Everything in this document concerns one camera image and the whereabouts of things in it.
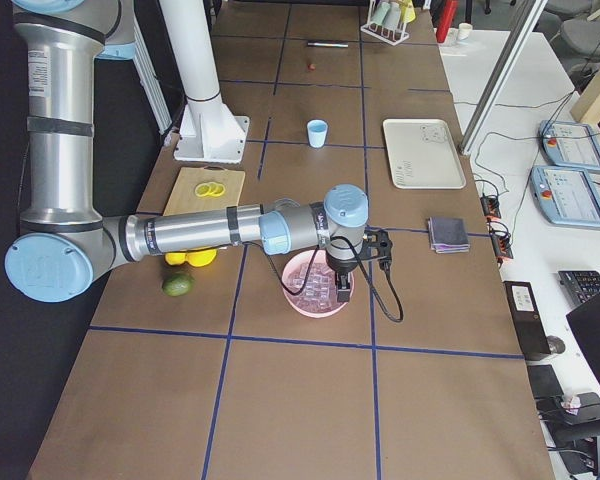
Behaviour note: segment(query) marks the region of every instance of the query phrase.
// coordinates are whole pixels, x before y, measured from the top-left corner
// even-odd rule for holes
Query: white tray
[[[382,122],[393,184],[398,188],[462,188],[460,159],[446,122],[387,119]]]

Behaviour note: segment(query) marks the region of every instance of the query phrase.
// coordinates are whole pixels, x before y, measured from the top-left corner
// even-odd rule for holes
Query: blue control panel
[[[573,122],[540,123],[542,147],[549,161],[559,167],[579,167],[600,173],[600,144],[590,125]]]
[[[533,167],[531,188],[540,210],[551,223],[600,229],[600,196],[586,170]]]

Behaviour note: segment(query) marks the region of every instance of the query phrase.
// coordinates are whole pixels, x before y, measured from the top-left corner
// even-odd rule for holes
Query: pink plate
[[[307,250],[293,257],[282,272],[282,281],[293,291],[300,290],[307,273],[313,250]],[[351,294],[353,295],[353,275],[349,274]],[[327,265],[327,255],[320,250],[311,266],[307,286],[300,295],[290,295],[283,290],[284,296],[298,312],[307,317],[323,318],[342,310],[346,303],[336,301],[335,273]]]

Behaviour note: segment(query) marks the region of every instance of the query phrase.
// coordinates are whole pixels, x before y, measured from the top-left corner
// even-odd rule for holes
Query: marker
[[[328,42],[325,40],[307,40],[307,47],[348,48],[348,43]]]

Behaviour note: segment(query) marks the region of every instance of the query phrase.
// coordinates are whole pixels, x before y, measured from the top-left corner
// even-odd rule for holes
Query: light blue joint cap
[[[369,219],[367,195],[355,185],[337,185],[329,190],[324,209],[330,219],[343,227],[361,227]]]
[[[120,45],[105,45],[104,50],[96,58],[100,60],[133,60],[136,56],[136,42]]]
[[[260,238],[267,255],[289,253],[291,250],[291,233],[282,214],[278,211],[269,212],[258,219]]]
[[[93,282],[93,267],[84,252],[50,233],[17,239],[5,256],[4,268],[14,287],[41,302],[69,300]]]
[[[12,0],[20,8],[33,13],[62,13],[76,8],[84,0]]]

